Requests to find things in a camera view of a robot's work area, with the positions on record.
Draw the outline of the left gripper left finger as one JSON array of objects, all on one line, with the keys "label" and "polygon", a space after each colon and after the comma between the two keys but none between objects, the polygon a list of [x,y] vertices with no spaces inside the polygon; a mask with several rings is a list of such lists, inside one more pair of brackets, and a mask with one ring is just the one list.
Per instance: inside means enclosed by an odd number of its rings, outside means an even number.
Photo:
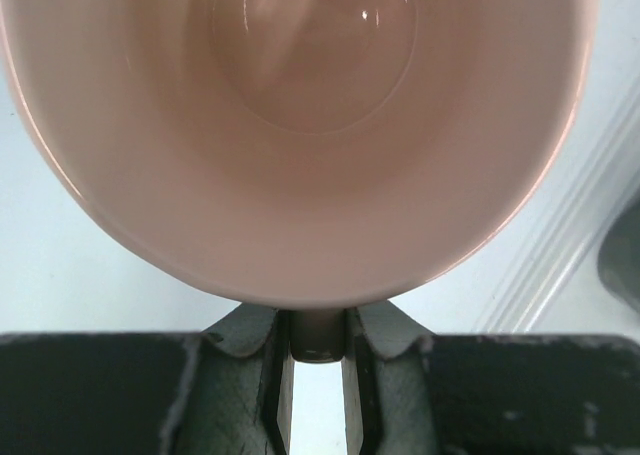
[{"label": "left gripper left finger", "polygon": [[6,334],[5,454],[284,454],[287,315],[243,304],[202,332]]}]

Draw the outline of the orange pink mug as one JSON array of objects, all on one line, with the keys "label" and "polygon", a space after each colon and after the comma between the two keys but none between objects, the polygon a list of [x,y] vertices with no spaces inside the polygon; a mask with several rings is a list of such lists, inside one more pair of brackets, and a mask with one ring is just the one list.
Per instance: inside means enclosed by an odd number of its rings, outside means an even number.
[{"label": "orange pink mug", "polygon": [[109,236],[204,292],[345,308],[451,270],[575,120],[598,0],[1,0],[24,126]]}]

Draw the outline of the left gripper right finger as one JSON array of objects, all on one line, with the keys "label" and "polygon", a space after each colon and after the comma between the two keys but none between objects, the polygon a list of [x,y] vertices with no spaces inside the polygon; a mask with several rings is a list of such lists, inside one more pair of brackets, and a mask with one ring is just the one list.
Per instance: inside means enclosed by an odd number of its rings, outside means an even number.
[{"label": "left gripper right finger", "polygon": [[390,302],[344,314],[351,454],[635,454],[639,348],[605,335],[437,335]]}]

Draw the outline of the dark grey mug front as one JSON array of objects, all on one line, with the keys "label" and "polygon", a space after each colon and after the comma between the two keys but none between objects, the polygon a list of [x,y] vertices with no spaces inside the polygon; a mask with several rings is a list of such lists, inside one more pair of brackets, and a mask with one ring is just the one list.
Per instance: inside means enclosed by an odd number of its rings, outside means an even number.
[{"label": "dark grey mug front", "polygon": [[639,194],[625,206],[604,237],[597,271],[613,296],[639,312]]}]

